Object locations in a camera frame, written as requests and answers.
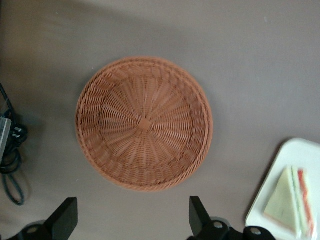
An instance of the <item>wicker basket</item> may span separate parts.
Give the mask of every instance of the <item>wicker basket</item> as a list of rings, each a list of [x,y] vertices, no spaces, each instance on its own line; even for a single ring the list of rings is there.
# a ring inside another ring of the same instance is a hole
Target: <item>wicker basket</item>
[[[185,70],[161,58],[127,57],[85,86],[75,124],[92,166],[124,188],[155,192],[194,173],[213,135],[204,91]]]

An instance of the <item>power cord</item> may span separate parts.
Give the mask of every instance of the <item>power cord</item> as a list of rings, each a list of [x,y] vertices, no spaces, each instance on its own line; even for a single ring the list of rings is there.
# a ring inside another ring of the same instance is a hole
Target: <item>power cord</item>
[[[2,162],[0,165],[0,174],[2,174],[2,183],[4,191],[9,197],[9,199],[16,205],[21,206],[25,203],[25,195],[21,187],[17,183],[13,174],[20,169],[22,164],[21,155],[18,151],[18,147],[27,139],[28,131],[24,125],[17,123],[17,117],[5,89],[0,83],[0,91],[6,101],[8,106],[8,111],[3,114],[3,118],[11,119],[12,124],[9,132],[9,137],[5,146],[5,150],[2,157]],[[16,189],[19,199],[16,199],[8,186],[8,180],[12,183],[13,187]]]

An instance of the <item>sandwich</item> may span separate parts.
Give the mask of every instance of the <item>sandwich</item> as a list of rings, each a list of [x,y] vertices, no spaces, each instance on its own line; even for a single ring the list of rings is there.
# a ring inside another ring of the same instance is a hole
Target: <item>sandwich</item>
[[[310,185],[305,169],[289,166],[266,205],[264,214],[292,230],[299,238],[312,237],[315,220],[310,203]]]

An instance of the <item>gray table surface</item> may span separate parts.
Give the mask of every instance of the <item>gray table surface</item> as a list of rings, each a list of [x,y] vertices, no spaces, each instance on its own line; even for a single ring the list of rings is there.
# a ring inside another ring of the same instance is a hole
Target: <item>gray table surface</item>
[[[71,240],[191,235],[189,196],[237,230],[280,144],[320,143],[320,2],[302,0],[3,0],[0,81],[29,139],[17,174],[26,203],[0,188],[0,234],[15,235],[78,197]],[[189,71],[212,108],[203,165],[158,193],[122,189],[86,161],[79,95],[100,68],[157,56]]]

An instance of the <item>round basket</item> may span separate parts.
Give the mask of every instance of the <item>round basket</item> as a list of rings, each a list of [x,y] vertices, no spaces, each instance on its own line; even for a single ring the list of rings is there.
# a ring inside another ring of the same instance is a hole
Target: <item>round basket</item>
[[[155,192],[201,165],[213,135],[204,91],[185,70],[127,57],[96,73],[79,98],[75,125],[92,166],[124,188]]]

